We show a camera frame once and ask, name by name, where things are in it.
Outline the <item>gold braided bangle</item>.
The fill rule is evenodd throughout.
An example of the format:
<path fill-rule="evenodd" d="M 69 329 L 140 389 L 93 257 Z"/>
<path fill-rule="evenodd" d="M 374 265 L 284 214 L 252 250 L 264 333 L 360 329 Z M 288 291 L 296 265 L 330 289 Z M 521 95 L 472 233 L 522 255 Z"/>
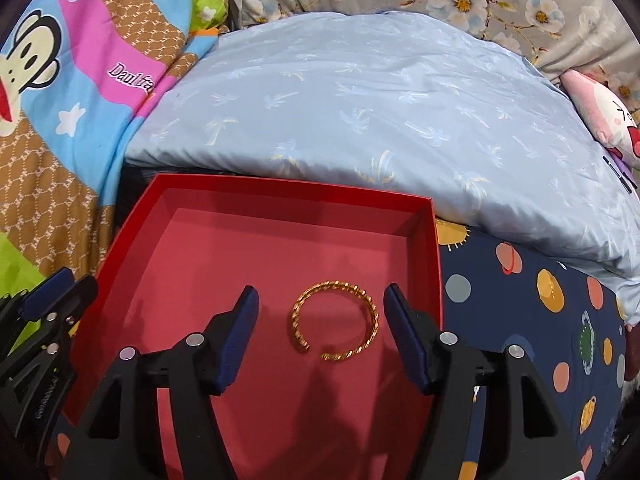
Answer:
<path fill-rule="evenodd" d="M 358 309 L 362 320 L 340 312 L 340 306 L 329 306 L 324 316 L 320 315 L 319 303 L 314 296 L 327 292 L 331 299 L 346 299 L 344 302 Z M 324 281 L 312 285 L 293 302 L 288 315 L 288 336 L 298 353 L 311 350 L 314 338 L 308 339 L 305 328 L 311 329 L 311 336 L 319 336 L 322 343 L 320 358 L 328 362 L 344 362 L 359 356 L 370 347 L 380 330 L 380 315 L 372 296 L 356 284 L 344 281 Z"/>

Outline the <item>navy planet print cloth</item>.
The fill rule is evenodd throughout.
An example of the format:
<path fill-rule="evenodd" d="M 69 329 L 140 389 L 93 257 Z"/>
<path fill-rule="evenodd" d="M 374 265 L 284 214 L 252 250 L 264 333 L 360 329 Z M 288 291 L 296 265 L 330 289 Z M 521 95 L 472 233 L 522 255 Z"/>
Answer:
<path fill-rule="evenodd" d="M 597 478 L 622 403 L 625 327 L 612 290 L 533 249 L 437 220 L 445 330 L 503 351 L 517 344 L 562 413 L 586 478 Z"/>

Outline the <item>red shallow tray box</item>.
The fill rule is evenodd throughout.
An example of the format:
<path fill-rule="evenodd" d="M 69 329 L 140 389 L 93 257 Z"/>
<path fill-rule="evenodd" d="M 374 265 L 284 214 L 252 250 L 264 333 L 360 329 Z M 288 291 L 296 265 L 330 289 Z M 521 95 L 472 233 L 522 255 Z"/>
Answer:
<path fill-rule="evenodd" d="M 376 304 L 397 284 L 442 315 L 432 203 L 366 188 L 265 178 L 160 174 L 119 231 L 79 324 L 77 379 L 65 405 L 77 422 L 117 352 L 164 350 L 201 330 L 253 286 L 259 314 L 235 382 L 213 402 L 243 479 L 401 479 L 428 413 L 387 327 L 359 356 L 298 353 L 293 302 L 344 281 Z"/>

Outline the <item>colourful monkey cartoon blanket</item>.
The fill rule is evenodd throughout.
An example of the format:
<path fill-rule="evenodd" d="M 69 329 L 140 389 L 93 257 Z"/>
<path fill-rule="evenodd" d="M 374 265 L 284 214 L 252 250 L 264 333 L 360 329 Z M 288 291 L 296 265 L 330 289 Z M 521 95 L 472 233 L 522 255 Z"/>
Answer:
<path fill-rule="evenodd" d="M 29 0 L 1 47 L 1 291 L 99 269 L 125 151 L 227 0 Z"/>

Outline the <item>pink white plush toy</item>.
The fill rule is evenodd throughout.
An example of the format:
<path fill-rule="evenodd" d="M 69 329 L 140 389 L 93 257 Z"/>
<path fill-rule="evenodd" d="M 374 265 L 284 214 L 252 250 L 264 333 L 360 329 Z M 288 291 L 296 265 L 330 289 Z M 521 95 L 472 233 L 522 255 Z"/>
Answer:
<path fill-rule="evenodd" d="M 592 136 L 630 169 L 639 169 L 639 128 L 615 93 L 590 77 L 567 70 L 562 87 Z"/>

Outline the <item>light blue pillow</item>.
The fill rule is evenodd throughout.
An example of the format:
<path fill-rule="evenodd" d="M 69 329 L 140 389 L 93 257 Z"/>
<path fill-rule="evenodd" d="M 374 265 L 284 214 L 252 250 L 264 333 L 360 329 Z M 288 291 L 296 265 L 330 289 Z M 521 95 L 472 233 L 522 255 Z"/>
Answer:
<path fill-rule="evenodd" d="M 639 200 L 526 58 L 423 14 L 222 36 L 129 141 L 141 168 L 378 188 L 597 278 L 639 321 Z"/>

